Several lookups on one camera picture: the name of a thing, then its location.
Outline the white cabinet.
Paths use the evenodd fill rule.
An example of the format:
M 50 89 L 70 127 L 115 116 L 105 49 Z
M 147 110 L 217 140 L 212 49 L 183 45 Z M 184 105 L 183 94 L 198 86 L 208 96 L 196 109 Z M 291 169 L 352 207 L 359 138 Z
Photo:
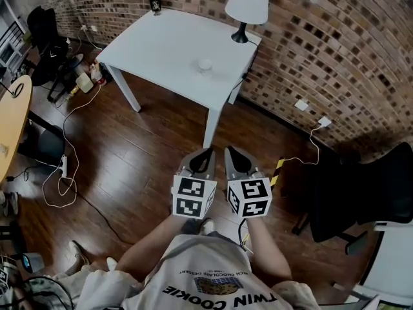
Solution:
M 379 234 L 367 269 L 353 291 L 379 295 L 381 301 L 394 306 L 413 307 L 413 221 L 378 223 Z

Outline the person's grey trousers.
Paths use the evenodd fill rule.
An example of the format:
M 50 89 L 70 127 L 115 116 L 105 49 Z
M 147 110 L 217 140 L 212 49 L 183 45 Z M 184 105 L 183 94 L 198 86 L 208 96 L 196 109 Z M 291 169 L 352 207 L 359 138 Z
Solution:
M 201 220 L 189 219 L 189 220 L 184 224 L 184 226 L 182 227 L 181 233 L 182 233 L 182 234 L 200 235 L 200 234 L 199 234 L 200 226 L 201 226 L 201 223 L 202 223 L 204 220 L 201 221 Z M 217 238 L 224 238 L 224 236 L 221 235 L 221 234 L 219 234 L 217 231 L 209 234 L 208 236 L 217 237 Z

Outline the person's left forearm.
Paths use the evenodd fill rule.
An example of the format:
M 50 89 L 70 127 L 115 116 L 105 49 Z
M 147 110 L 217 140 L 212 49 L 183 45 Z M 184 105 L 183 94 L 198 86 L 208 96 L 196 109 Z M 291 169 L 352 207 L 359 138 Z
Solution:
M 171 241 L 180 234 L 187 221 L 185 217 L 168 216 L 122 255 L 116 265 L 116 271 L 128 273 L 142 282 L 155 268 Z

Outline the white shade table lamp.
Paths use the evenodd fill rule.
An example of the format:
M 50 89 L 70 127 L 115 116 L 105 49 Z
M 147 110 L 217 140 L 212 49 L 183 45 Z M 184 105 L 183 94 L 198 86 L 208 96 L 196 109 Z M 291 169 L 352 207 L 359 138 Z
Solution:
M 228 0 L 225 12 L 228 16 L 239 21 L 237 32 L 231 35 L 236 43 L 247 43 L 247 25 L 263 25 L 268 21 L 269 0 Z

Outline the white plastic canister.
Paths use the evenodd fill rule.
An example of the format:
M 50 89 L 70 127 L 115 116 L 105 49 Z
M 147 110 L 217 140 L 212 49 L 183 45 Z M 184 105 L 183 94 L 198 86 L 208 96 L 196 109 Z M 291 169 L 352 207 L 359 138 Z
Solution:
M 94 87 L 92 80 L 85 72 L 80 74 L 80 76 L 76 79 L 76 84 L 85 94 L 90 92 Z

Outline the yellow black striped tape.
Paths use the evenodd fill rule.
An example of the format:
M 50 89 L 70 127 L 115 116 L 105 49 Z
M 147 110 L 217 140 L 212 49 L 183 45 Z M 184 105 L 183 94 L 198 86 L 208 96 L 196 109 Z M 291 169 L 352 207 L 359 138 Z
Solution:
M 273 173 L 273 175 L 272 175 L 272 178 L 271 178 L 271 180 L 270 180 L 270 187 L 271 187 L 271 189 L 274 188 L 274 186 L 275 186 L 275 184 L 276 184 L 276 182 L 277 182 L 278 176 L 279 176 L 279 174 L 280 174 L 280 172 L 281 172 L 281 168 L 282 168 L 284 162 L 285 162 L 285 159 L 284 159 L 283 157 L 280 157 L 280 159 L 279 159 L 279 161 L 278 161 L 278 163 L 277 163 L 277 165 L 276 165 L 276 169 L 275 169 L 275 171 L 274 171 L 274 173 Z

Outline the black office chair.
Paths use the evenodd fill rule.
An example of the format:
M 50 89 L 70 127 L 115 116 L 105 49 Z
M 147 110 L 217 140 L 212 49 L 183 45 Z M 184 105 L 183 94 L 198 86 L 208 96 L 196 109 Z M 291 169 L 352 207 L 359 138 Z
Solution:
M 47 100 L 56 103 L 65 92 L 69 92 L 67 81 L 69 73 L 68 61 L 74 55 L 69 54 L 69 44 L 57 31 L 55 11 L 41 6 L 34 8 L 27 18 L 27 25 L 32 36 L 32 47 L 37 48 L 40 60 L 30 68 L 32 84 L 42 87 L 51 82 Z
M 348 234 L 354 224 L 413 221 L 413 148 L 403 142 L 370 163 L 319 167 L 308 200 L 304 221 L 292 233 L 299 235 L 309 226 L 316 243 L 338 237 L 347 243 L 345 254 L 356 254 L 367 233 Z

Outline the white and red snack bag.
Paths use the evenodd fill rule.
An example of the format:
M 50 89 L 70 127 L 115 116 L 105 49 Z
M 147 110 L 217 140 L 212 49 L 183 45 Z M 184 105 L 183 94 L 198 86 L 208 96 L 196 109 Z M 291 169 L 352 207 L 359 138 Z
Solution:
M 101 72 L 99 63 L 90 65 L 90 77 L 93 83 L 97 83 L 99 85 L 106 84 L 106 79 Z

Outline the black table pedestal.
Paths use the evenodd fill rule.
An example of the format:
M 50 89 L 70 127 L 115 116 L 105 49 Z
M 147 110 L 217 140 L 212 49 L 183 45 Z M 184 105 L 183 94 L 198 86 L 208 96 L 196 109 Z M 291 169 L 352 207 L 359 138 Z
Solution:
M 17 147 L 19 154 L 45 165 L 59 167 L 65 155 L 65 145 L 61 128 L 51 125 L 31 110 L 28 112 L 23 135 Z

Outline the round wooden table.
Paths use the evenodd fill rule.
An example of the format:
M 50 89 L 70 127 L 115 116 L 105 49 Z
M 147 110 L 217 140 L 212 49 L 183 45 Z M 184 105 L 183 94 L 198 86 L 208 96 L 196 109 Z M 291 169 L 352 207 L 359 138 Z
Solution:
M 7 156 L 0 153 L 0 184 L 17 153 L 32 99 L 32 80 L 28 75 L 16 79 L 8 89 L 13 91 L 20 83 L 24 84 L 24 88 L 18 97 L 12 98 L 10 93 L 5 92 L 0 99 L 0 143 L 8 147 Z

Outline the person's white printed t-shirt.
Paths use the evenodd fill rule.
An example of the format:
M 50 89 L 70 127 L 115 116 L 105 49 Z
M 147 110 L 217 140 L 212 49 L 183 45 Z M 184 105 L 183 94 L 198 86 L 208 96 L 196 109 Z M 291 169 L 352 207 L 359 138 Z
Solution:
M 320 310 L 308 285 L 266 286 L 241 248 L 222 238 L 176 236 L 145 282 L 95 271 L 76 310 Z

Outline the grey device with blue light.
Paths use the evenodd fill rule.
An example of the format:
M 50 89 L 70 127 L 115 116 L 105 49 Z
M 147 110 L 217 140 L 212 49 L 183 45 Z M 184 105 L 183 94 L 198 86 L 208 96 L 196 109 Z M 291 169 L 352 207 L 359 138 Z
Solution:
M 45 268 L 43 257 L 39 253 L 23 253 L 21 260 L 28 273 L 36 273 Z

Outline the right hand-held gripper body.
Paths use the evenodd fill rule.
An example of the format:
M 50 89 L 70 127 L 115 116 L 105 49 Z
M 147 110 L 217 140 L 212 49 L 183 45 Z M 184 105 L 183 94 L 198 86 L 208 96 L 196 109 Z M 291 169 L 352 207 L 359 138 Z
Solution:
M 259 169 L 240 173 L 234 169 L 227 174 L 227 202 L 240 218 L 266 216 L 272 202 L 270 179 Z

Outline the person's right forearm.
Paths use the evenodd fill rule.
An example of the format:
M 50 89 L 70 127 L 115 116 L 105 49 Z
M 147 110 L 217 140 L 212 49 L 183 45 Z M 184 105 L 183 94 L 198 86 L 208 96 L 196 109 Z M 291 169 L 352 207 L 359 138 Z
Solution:
M 253 267 L 269 287 L 292 280 L 292 271 L 262 217 L 247 220 L 252 245 Z

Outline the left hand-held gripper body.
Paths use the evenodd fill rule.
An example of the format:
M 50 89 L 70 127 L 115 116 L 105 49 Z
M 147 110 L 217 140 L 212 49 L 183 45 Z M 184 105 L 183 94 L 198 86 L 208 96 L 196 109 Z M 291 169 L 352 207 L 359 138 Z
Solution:
M 202 220 L 214 200 L 216 188 L 213 170 L 191 172 L 183 167 L 173 179 L 172 214 Z

